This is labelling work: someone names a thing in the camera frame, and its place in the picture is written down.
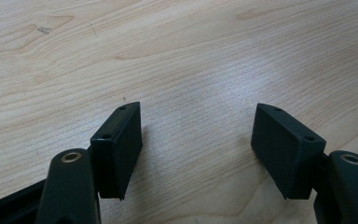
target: wood grain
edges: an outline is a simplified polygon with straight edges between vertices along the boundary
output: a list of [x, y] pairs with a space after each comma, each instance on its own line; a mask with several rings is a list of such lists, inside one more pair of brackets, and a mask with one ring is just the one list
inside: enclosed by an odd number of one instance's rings
[[103, 223], [315, 223], [256, 159], [255, 106], [358, 153], [358, 1], [0, 1], [0, 198], [133, 101], [145, 146]]

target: wood grain pattern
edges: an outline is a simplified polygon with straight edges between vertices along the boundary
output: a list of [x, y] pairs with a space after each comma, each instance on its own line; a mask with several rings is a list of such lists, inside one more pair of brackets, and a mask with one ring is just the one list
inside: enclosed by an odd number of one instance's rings
[[145, 146], [103, 223], [315, 223], [255, 158], [255, 106], [358, 153], [358, 1], [0, 1], [0, 198], [133, 101]]

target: table surface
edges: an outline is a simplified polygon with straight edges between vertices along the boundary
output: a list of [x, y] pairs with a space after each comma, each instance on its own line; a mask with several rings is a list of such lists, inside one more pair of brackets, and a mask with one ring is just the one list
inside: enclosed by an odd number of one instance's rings
[[255, 107], [358, 153], [358, 1], [0, 1], [0, 198], [135, 101], [144, 147], [103, 223], [315, 223], [255, 157]]

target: scratch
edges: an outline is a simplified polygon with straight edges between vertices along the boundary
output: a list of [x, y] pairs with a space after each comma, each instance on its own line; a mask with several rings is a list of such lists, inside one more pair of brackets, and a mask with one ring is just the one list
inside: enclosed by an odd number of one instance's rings
[[50, 34], [50, 32], [52, 31], [51, 28], [46, 28], [46, 27], [38, 27], [36, 30], [45, 34], [45, 35]]
[[94, 32], [95, 37], [98, 37], [98, 36], [97, 36], [97, 32], [95, 32], [95, 29], [94, 29], [94, 26], [92, 25], [92, 23], [90, 23], [89, 25], [91, 26], [92, 32]]

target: metal ring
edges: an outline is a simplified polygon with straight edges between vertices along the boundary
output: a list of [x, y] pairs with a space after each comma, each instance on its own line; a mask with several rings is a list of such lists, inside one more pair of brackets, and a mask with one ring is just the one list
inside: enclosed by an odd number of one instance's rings
[[351, 164], [354, 164], [354, 165], [358, 165], [358, 157], [357, 156], [354, 156], [354, 155], [351, 155], [351, 154], [342, 154], [340, 156], [340, 158], [342, 160], [344, 160], [345, 162], [348, 162], [348, 163], [351, 163]]
[[69, 152], [66, 153], [62, 158], [61, 161], [62, 162], [73, 162], [73, 161], [77, 161], [78, 159], [80, 159], [81, 154], [79, 152]]

